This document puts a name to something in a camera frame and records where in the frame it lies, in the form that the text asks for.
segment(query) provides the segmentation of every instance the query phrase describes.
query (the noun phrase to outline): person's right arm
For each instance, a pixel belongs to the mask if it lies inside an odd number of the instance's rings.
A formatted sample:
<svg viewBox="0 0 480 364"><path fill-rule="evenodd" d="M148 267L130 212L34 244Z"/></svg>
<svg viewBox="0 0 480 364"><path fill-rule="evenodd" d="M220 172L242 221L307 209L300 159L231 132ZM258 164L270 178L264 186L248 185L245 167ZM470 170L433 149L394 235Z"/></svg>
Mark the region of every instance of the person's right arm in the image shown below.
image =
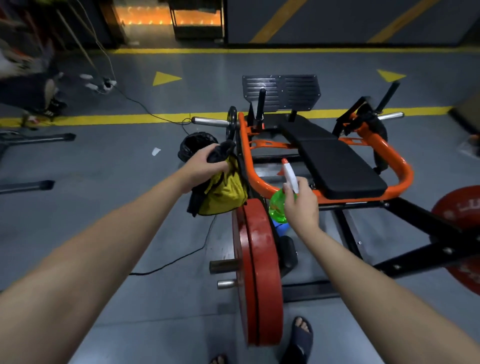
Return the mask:
<svg viewBox="0 0 480 364"><path fill-rule="evenodd" d="M284 185L287 220L385 363L480 363L480 347L464 331L325 234L305 178L299 189L294 199Z"/></svg>

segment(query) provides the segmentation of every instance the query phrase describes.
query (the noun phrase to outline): blue object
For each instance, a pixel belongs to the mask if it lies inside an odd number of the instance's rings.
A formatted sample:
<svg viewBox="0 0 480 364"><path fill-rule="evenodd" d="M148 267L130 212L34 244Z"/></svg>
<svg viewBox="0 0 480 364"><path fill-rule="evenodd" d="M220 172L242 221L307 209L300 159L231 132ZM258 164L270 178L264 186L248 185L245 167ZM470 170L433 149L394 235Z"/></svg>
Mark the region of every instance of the blue object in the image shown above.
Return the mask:
<svg viewBox="0 0 480 364"><path fill-rule="evenodd" d="M281 224L273 220L273 225L275 226L275 230L277 231L279 236L283 236L287 233L287 230L290 229L290 225L288 223Z"/></svg>

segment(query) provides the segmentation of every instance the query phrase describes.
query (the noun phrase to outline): yellow cloth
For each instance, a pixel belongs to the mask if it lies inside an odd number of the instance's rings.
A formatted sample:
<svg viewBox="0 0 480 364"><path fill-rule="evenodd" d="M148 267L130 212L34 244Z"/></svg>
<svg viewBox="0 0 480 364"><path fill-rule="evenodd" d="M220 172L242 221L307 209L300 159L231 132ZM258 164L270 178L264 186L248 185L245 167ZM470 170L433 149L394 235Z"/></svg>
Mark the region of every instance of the yellow cloth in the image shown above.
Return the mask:
<svg viewBox="0 0 480 364"><path fill-rule="evenodd" d="M220 172L210 179L199 215L223 214L242 206L247 201L247 187L240 176L237 159L229 156L227 163L230 166L230 172Z"/></svg>

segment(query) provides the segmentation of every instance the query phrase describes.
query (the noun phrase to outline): orange metal frame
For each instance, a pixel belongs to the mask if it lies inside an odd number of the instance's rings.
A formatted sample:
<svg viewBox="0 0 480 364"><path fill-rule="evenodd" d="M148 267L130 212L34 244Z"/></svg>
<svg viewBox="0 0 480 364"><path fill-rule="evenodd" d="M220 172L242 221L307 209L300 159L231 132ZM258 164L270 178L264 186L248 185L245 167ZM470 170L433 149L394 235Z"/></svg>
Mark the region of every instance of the orange metal frame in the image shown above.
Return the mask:
<svg viewBox="0 0 480 364"><path fill-rule="evenodd" d="M256 139L249 141L249 136L257 135L248 125L243 112L239 113L240 121L240 139L243 150L243 157L245 159L245 169L247 173L248 182L252 188L258 192L264 198L272 198L272 195L279 190L278 187L272 186L262 180L253 167L252 149L270 147L270 148L284 148L284 149L296 149L291 144L274 142L270 140ZM385 193L380 197L361 198L361 199L349 199L349 200L329 200L325 198L318 190L313 192L317 195L318 203L320 205L325 204L337 204L348 202L366 202L366 201L381 201L390 200L395 197L399 197L413 182L413 170L410 165L391 147L387 142L378 134L372 133L366 123L363 123L360 128L355 132L361 138L339 138L344 143L356 146L371 146L383 159L386 160L388 165L393 169L398 177L398 184L394 186L388 186Z"/></svg>

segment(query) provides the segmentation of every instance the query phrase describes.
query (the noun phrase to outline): illuminated orange panel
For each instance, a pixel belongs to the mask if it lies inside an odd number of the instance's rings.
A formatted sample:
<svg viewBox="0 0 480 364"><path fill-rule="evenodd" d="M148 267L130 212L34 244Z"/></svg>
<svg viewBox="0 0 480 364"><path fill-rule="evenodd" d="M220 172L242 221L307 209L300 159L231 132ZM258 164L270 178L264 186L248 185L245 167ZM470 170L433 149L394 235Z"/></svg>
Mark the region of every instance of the illuminated orange panel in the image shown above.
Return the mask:
<svg viewBox="0 0 480 364"><path fill-rule="evenodd" d="M172 19L168 7L117 6L117 15L123 24L170 25ZM220 11L215 14L197 10L175 11L177 25L221 25Z"/></svg>

